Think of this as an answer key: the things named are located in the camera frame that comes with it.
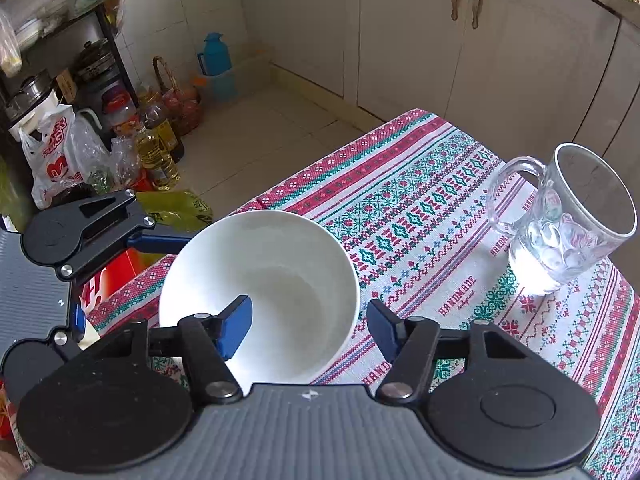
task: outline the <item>glass mug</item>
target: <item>glass mug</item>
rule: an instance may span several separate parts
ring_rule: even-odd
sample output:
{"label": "glass mug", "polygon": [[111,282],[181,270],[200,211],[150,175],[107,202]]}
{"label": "glass mug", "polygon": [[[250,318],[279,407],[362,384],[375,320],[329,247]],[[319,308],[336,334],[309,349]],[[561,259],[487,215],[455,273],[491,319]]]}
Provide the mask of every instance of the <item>glass mug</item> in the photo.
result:
{"label": "glass mug", "polygon": [[[538,178],[530,209],[501,222],[495,192],[516,171]],[[509,263],[527,294],[544,296],[611,254],[636,232],[636,207],[615,171],[578,144],[560,144],[548,166],[530,156],[508,162],[486,195],[489,224],[512,238]]]}

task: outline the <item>tiled wall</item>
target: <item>tiled wall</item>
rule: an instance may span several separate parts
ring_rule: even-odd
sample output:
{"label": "tiled wall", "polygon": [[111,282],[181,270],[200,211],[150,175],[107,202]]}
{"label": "tiled wall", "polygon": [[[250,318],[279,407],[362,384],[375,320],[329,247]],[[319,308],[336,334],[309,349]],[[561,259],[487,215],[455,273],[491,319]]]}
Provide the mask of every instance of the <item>tiled wall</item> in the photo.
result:
{"label": "tiled wall", "polygon": [[[19,26],[47,0],[0,0]],[[227,44],[247,40],[241,0],[127,0],[120,54],[134,85],[155,81],[152,58],[163,56],[179,80],[199,72],[196,53],[208,32],[221,32]]]}

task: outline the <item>cabinet door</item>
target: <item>cabinet door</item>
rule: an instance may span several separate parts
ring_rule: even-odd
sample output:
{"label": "cabinet door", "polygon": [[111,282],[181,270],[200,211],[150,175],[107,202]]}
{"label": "cabinet door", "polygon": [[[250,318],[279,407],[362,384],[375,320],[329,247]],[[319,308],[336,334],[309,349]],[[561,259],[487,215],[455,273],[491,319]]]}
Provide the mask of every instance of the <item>cabinet door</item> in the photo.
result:
{"label": "cabinet door", "polygon": [[550,158],[598,89],[620,20],[591,0],[483,0],[445,117],[509,159]]}
{"label": "cabinet door", "polygon": [[242,0],[242,6],[251,40],[276,52],[283,37],[282,22],[278,20],[282,0]]}
{"label": "cabinet door", "polygon": [[[625,120],[620,125],[613,142],[604,154],[604,159],[616,170],[640,208],[640,93],[636,94]],[[636,234],[622,244],[612,255],[611,261],[622,272],[635,290],[640,290],[640,235]]]}
{"label": "cabinet door", "polygon": [[346,0],[283,0],[275,62],[342,95]]}
{"label": "cabinet door", "polygon": [[360,0],[358,105],[389,120],[411,108],[444,115],[468,0]]}

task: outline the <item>blue pitcher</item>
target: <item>blue pitcher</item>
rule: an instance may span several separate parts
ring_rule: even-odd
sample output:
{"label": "blue pitcher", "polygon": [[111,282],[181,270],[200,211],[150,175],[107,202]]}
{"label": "blue pitcher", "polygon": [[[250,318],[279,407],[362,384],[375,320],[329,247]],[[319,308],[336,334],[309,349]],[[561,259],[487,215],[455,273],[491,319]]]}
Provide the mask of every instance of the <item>blue pitcher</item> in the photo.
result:
{"label": "blue pitcher", "polygon": [[229,49],[220,40],[222,34],[210,32],[205,39],[204,52],[198,53],[198,62],[204,75],[220,75],[231,69]]}

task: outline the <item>tablecloth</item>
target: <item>tablecloth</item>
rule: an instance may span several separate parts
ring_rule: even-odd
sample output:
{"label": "tablecloth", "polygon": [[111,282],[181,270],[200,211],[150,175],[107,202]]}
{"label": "tablecloth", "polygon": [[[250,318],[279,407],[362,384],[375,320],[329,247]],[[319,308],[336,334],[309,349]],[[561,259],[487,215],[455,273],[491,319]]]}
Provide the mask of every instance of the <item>tablecloth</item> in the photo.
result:
{"label": "tablecloth", "polygon": [[[365,134],[241,207],[283,209],[327,228],[360,280],[356,329],[317,383],[375,389],[390,365],[366,329],[366,304],[384,301],[400,317],[444,328],[492,320],[577,381],[598,403],[602,427],[585,468],[596,478],[628,478],[640,460],[640,301],[608,260],[544,298],[527,295],[508,265],[508,240],[485,217],[488,180],[503,162],[443,118],[408,113]],[[535,188],[517,175],[498,190],[498,209],[515,219]],[[88,314],[99,333],[132,319],[158,322],[168,256]],[[171,361],[156,362],[180,378]],[[439,361],[435,380],[462,370]]]}

